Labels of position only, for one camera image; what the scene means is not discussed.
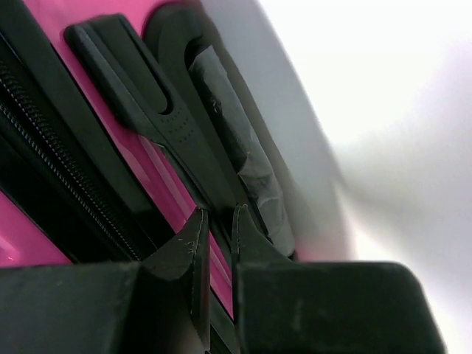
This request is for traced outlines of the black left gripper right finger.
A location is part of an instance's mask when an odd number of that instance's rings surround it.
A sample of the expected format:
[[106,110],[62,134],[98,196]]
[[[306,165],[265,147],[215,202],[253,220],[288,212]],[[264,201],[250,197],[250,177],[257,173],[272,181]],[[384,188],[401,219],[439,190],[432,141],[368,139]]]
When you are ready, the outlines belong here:
[[242,353],[444,353],[423,288],[393,262],[300,263],[232,224],[233,314]]

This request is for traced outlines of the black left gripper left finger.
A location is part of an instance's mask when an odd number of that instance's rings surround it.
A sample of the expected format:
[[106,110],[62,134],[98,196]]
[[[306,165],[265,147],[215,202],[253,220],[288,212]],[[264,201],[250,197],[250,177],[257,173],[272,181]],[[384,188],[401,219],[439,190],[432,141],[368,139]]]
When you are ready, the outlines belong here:
[[1,271],[3,353],[205,353],[209,217],[142,262]]

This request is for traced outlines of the pink hard-shell suitcase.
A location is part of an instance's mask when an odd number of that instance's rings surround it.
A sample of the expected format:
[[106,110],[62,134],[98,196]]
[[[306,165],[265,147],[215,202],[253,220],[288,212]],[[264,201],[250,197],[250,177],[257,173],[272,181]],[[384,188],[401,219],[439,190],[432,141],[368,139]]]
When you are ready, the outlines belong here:
[[242,353],[233,314],[232,224],[256,211],[201,118],[154,60],[129,20],[87,11],[59,31],[67,64],[23,1],[1,3],[1,187],[72,265],[142,262],[178,233],[153,205],[115,130],[161,146],[209,217],[210,347]]

